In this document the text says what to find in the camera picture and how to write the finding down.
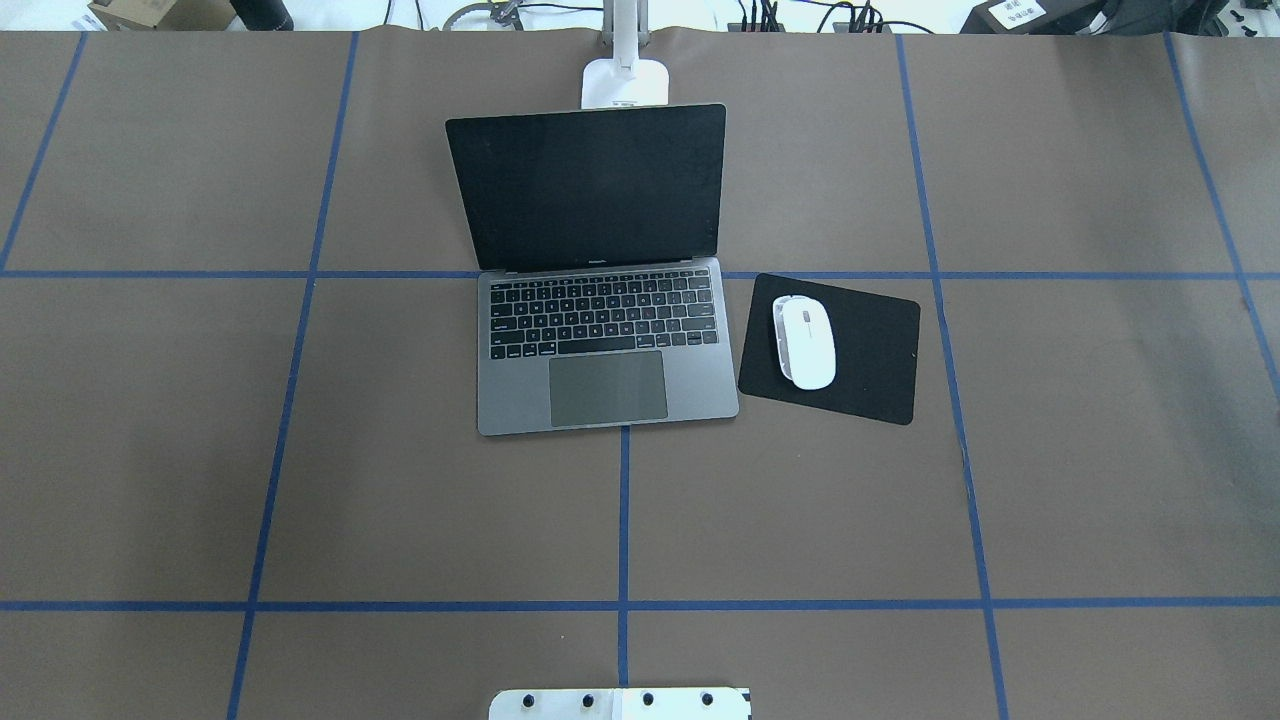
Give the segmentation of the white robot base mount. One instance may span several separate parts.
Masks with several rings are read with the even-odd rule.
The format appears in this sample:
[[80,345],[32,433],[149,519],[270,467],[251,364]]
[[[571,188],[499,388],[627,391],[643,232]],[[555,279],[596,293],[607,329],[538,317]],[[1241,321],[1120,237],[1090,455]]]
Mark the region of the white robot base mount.
[[751,719],[750,692],[732,687],[508,689],[489,719]]

